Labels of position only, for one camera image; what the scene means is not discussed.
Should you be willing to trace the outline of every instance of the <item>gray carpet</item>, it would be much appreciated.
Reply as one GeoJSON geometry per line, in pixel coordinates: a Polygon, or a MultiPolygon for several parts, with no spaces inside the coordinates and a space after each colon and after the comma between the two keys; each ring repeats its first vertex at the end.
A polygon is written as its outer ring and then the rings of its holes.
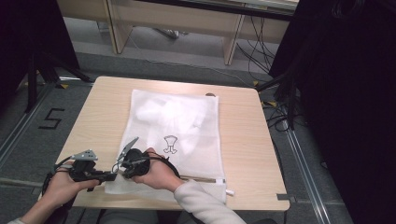
{"type": "MultiPolygon", "coordinates": [[[[199,69],[189,66],[171,66],[161,63],[149,63],[143,60],[125,59],[120,57],[98,56],[93,54],[78,53],[81,70],[91,77],[99,75],[116,77],[134,77],[145,79],[169,80],[179,82],[204,83],[213,85],[247,87],[252,85],[255,78],[248,72],[220,70],[236,77],[223,75],[210,69],[199,69]]],[[[59,70],[62,76],[69,76],[65,71],[59,70]]],[[[91,87],[81,82],[70,82],[67,89],[53,89],[39,108],[37,115],[28,127],[21,141],[13,149],[6,163],[0,169],[0,177],[15,180],[41,183],[46,172],[56,161],[64,142],[69,135],[73,124],[82,108],[91,87]],[[56,129],[47,130],[39,127],[51,126],[54,121],[47,121],[45,117],[52,108],[61,108],[64,111],[54,111],[52,117],[61,119],[56,129]]],[[[273,100],[275,89],[261,93],[262,100],[273,100]]],[[[12,130],[17,120],[21,117],[25,107],[26,88],[20,89],[12,101],[9,110],[1,114],[1,138],[3,142],[12,130]]],[[[264,110],[269,119],[273,114],[271,109],[264,110]]],[[[276,143],[284,172],[285,185],[289,196],[292,198],[290,209],[287,212],[288,224],[318,223],[316,214],[306,192],[304,181],[296,164],[290,144],[285,133],[274,128],[270,133],[276,143]]],[[[317,182],[332,223],[352,223],[347,210],[342,203],[336,186],[328,171],[320,165],[321,157],[318,147],[309,132],[309,127],[296,124],[296,134],[306,156],[309,168],[317,182]]],[[[10,187],[4,183],[0,185],[0,223],[5,223],[22,215],[37,197],[35,188],[10,187]]],[[[73,208],[68,223],[74,223],[81,209],[73,208]]],[[[246,222],[262,218],[272,218],[277,223],[283,223],[284,214],[277,212],[237,211],[246,222]]],[[[94,223],[98,211],[88,209],[82,223],[94,223]]]]}

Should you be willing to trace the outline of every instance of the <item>sleeve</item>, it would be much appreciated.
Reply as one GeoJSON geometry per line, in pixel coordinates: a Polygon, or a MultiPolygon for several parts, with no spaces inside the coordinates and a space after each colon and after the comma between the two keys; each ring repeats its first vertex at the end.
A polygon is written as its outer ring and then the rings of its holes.
{"type": "Polygon", "coordinates": [[[15,220],[12,220],[12,221],[8,222],[8,224],[25,224],[25,223],[21,222],[20,219],[17,218],[15,220]]]}
{"type": "Polygon", "coordinates": [[[175,190],[175,199],[182,208],[206,224],[246,224],[233,210],[206,193],[201,185],[193,180],[175,190]]]}

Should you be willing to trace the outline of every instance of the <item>desk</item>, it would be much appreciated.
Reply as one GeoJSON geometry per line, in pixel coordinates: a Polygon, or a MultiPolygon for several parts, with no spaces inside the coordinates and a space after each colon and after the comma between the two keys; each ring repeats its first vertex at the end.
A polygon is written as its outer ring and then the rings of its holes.
{"type": "MultiPolygon", "coordinates": [[[[225,64],[231,64],[235,41],[238,38],[257,40],[250,17],[235,12],[223,12],[219,7],[206,7],[205,2],[243,8],[246,13],[259,15],[253,22],[256,29],[261,27],[261,18],[266,12],[278,10],[281,14],[292,15],[299,0],[210,0],[210,1],[153,1],[153,0],[57,0],[65,17],[108,23],[115,53],[122,53],[133,26],[146,26],[178,30],[204,35],[223,37],[225,64]]],[[[289,22],[276,17],[265,19],[263,41],[280,43],[289,22]]]]}
{"type": "MultiPolygon", "coordinates": [[[[233,210],[285,211],[289,201],[272,145],[259,96],[253,89],[120,77],[99,77],[81,109],[58,161],[91,148],[98,156],[96,168],[110,170],[130,111],[133,89],[176,94],[219,96],[219,133],[227,196],[233,210]]],[[[177,203],[139,198],[133,194],[105,194],[105,187],[82,191],[74,206],[96,208],[180,209],[177,203]]]]}

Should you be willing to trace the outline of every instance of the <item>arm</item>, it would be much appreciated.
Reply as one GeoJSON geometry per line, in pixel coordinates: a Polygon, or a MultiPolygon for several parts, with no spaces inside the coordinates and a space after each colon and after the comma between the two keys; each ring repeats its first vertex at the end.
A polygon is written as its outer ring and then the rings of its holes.
{"type": "MultiPolygon", "coordinates": [[[[156,156],[154,149],[149,148],[150,156],[156,156]]],[[[218,201],[195,181],[184,182],[161,161],[151,161],[150,170],[146,175],[134,176],[136,183],[144,183],[154,189],[168,189],[174,192],[175,199],[187,212],[204,223],[246,223],[233,210],[218,201]]]]}
{"type": "Polygon", "coordinates": [[[44,223],[55,209],[69,202],[80,190],[93,188],[98,184],[98,180],[74,182],[69,173],[58,172],[49,182],[43,197],[23,217],[10,223],[44,223]]]}

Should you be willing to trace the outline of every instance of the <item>wooden tabletop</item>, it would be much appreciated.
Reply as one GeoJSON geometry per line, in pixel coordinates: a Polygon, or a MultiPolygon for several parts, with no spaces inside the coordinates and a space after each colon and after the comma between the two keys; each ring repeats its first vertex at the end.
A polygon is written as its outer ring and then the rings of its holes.
{"type": "MultiPolygon", "coordinates": [[[[285,211],[289,201],[266,125],[258,93],[253,89],[166,82],[121,77],[99,77],[81,109],[58,158],[92,149],[95,168],[109,171],[118,156],[129,118],[132,90],[219,96],[219,133],[227,189],[233,210],[285,211]]],[[[97,208],[180,209],[177,203],[148,200],[133,194],[105,194],[105,184],[82,191],[74,206],[97,208]]]]}

